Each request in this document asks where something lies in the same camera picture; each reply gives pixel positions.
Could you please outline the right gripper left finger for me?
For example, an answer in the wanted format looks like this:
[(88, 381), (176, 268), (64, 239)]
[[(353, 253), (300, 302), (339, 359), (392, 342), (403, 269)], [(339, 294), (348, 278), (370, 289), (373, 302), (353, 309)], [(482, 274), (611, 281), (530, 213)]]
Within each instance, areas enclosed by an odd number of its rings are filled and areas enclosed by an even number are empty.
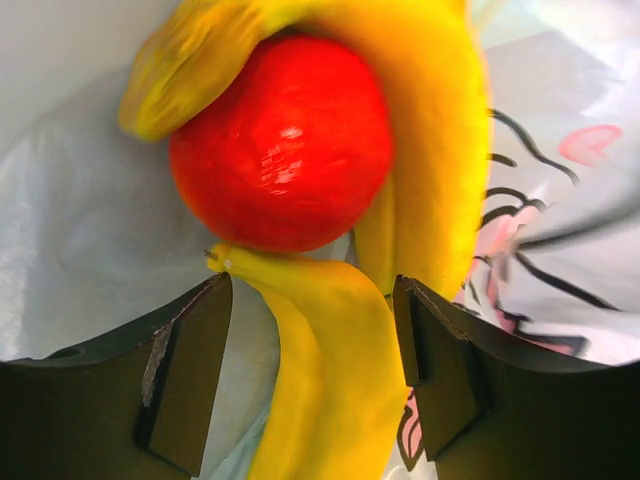
[(197, 477), (232, 297), (215, 275), (103, 335), (3, 363), (2, 477)]

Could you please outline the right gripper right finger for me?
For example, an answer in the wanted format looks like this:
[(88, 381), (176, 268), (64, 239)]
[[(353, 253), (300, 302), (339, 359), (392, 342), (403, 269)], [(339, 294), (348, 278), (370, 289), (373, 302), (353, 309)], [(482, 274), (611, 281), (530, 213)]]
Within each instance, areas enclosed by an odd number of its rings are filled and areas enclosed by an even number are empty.
[(639, 367), (605, 366), (511, 335), (398, 277), (406, 381), (442, 479), (635, 479)]

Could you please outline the light blue plastic bag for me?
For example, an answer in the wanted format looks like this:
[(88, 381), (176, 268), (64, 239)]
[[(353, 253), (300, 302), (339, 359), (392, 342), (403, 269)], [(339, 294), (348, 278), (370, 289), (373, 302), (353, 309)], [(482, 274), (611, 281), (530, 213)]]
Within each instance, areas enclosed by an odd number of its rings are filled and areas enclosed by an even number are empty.
[[(126, 138), (118, 97), (142, 40), (178, 1), (1, 1), (1, 359), (44, 357), (159, 307), (205, 278), (213, 237), (178, 199), (166, 148)], [(639, 161), (639, 1), (509, 1), (482, 34), (494, 104), (579, 178)], [(571, 132), (611, 125), (567, 153)], [(490, 187), (545, 205), (586, 199), (496, 126)], [(201, 479), (241, 479), (264, 428), (278, 361), (275, 321), (233, 280), (230, 333)], [(577, 355), (639, 358), (639, 313), (569, 307), (527, 333), (587, 339)]]

